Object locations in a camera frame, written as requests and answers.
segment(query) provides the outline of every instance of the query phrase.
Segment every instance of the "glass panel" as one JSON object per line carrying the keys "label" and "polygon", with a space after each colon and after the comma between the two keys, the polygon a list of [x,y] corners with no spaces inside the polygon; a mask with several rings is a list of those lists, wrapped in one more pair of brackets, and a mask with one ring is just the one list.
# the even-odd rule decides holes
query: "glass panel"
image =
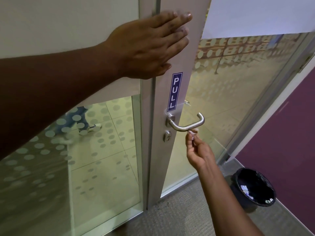
{"label": "glass panel", "polygon": [[[216,158],[259,95],[277,77],[301,34],[201,39],[179,124],[205,123],[200,137]],[[177,132],[163,191],[195,174],[186,159],[185,134]]]}
{"label": "glass panel", "polygon": [[75,107],[3,159],[1,233],[82,235],[139,204],[135,114],[131,97]]}

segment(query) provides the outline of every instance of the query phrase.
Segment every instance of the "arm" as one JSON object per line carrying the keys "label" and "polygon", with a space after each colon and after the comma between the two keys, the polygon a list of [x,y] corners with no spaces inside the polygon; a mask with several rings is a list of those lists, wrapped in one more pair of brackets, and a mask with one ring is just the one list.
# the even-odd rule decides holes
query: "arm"
{"label": "arm", "polygon": [[206,197],[215,234],[218,236],[263,236],[242,209],[215,162],[209,145],[190,133],[186,136],[187,158],[197,170]]}
{"label": "arm", "polygon": [[187,29],[178,28],[191,19],[167,11],[123,24],[93,47],[0,59],[0,159],[111,82],[163,75],[187,46]]}

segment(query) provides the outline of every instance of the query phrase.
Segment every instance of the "silver lever handle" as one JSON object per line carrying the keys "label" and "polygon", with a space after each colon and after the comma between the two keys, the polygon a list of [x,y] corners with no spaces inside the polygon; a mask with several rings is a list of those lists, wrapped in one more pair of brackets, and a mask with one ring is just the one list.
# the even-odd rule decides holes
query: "silver lever handle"
{"label": "silver lever handle", "polygon": [[180,127],[178,125],[176,125],[176,123],[174,123],[175,121],[175,116],[170,114],[167,116],[166,118],[166,126],[169,127],[171,126],[172,128],[174,128],[176,131],[188,131],[188,130],[192,130],[196,127],[199,127],[201,125],[204,124],[204,116],[201,113],[197,114],[197,117],[199,117],[200,121],[199,122],[195,122],[191,125],[187,125],[185,127]]}

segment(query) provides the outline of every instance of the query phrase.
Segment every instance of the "pull sign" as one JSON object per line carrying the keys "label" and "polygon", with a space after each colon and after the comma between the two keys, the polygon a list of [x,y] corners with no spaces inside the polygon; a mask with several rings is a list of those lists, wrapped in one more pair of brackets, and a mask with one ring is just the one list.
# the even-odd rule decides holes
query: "pull sign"
{"label": "pull sign", "polygon": [[183,76],[183,72],[173,74],[172,85],[171,85],[171,90],[170,90],[169,99],[168,99],[168,107],[167,107],[168,112],[176,109],[179,87],[180,87],[182,76]]}

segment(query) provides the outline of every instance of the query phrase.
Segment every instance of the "black trash bin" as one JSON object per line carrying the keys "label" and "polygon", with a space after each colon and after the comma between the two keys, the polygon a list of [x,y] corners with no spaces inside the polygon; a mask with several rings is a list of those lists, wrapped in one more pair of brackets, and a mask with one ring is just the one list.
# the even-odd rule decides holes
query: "black trash bin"
{"label": "black trash bin", "polygon": [[257,206],[271,206],[276,201],[276,191],[267,178],[249,168],[240,168],[231,176],[230,188],[247,213]]}

